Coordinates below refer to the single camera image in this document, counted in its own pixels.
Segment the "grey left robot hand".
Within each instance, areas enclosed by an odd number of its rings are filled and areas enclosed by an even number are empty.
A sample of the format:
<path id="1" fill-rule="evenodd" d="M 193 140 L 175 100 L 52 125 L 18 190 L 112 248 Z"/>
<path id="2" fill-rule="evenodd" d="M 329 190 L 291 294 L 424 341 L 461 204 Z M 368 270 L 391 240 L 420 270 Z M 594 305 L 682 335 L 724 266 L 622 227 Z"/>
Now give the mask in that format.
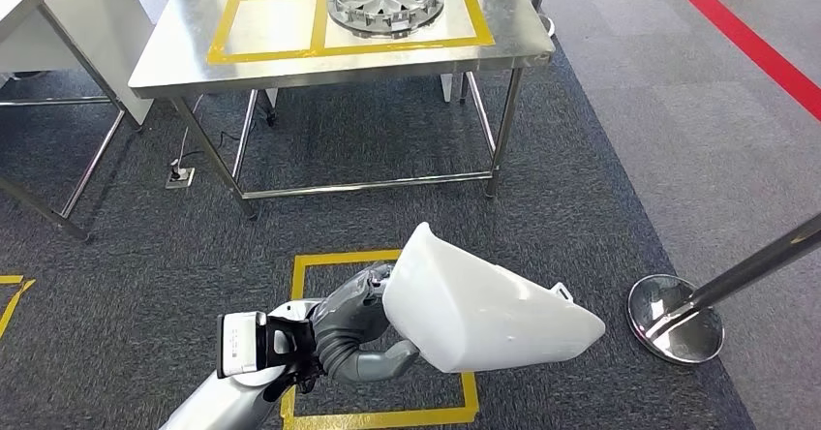
<path id="1" fill-rule="evenodd" d="M 418 358 L 419 349 L 407 339 L 383 352 L 361 349 L 389 327 L 382 296 L 393 267 L 377 262 L 364 268 L 311 311 L 317 356 L 330 379 L 347 384 L 393 380 Z"/>

